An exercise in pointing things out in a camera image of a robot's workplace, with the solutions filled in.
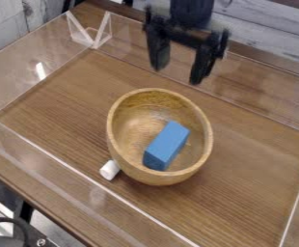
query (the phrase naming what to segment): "white small block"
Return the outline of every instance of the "white small block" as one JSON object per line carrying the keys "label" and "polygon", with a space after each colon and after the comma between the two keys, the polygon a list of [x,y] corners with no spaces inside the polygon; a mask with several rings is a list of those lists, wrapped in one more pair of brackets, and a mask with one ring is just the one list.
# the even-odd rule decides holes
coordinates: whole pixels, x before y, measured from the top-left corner
{"label": "white small block", "polygon": [[120,167],[113,160],[108,160],[98,172],[106,180],[110,180],[120,172]]}

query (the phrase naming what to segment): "blue foam block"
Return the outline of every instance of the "blue foam block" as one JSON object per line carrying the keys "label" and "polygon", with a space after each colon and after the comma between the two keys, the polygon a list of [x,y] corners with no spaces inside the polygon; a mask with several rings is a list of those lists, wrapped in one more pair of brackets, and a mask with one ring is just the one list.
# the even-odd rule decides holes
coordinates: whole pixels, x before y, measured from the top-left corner
{"label": "blue foam block", "polygon": [[185,145],[189,130],[170,121],[146,147],[142,164],[153,170],[164,171]]}

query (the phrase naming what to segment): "wooden table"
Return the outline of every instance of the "wooden table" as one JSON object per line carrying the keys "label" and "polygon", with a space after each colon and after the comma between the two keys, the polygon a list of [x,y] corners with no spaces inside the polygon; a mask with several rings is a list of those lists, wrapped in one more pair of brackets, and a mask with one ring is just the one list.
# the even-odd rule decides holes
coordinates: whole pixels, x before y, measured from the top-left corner
{"label": "wooden table", "polygon": [[[89,3],[74,14],[84,26],[101,15]],[[124,174],[112,181],[98,175],[109,159],[109,107],[124,93],[148,87],[189,97],[213,129],[213,150],[205,166],[185,182],[169,187],[146,186]],[[198,246],[278,246],[299,191],[299,130],[285,125],[299,128],[293,123],[299,120],[299,77],[230,55],[204,87],[194,90],[86,50],[0,112],[0,122]],[[210,90],[214,96],[202,90]],[[230,98],[238,106],[218,97]],[[168,246],[160,236],[166,231],[160,231],[152,218],[133,214],[128,205],[110,199],[102,199],[101,205],[89,203],[84,181],[69,177],[52,159],[42,166],[44,160],[32,159],[33,154],[22,149],[18,156],[34,172],[61,184],[62,191],[44,186],[1,156],[0,179],[86,245],[136,246],[145,241],[148,246]],[[116,233],[110,225],[101,227],[100,223],[109,220],[122,233]],[[141,226],[149,226],[153,232],[144,232]],[[180,246],[189,246],[184,238],[173,234],[170,238]]]}

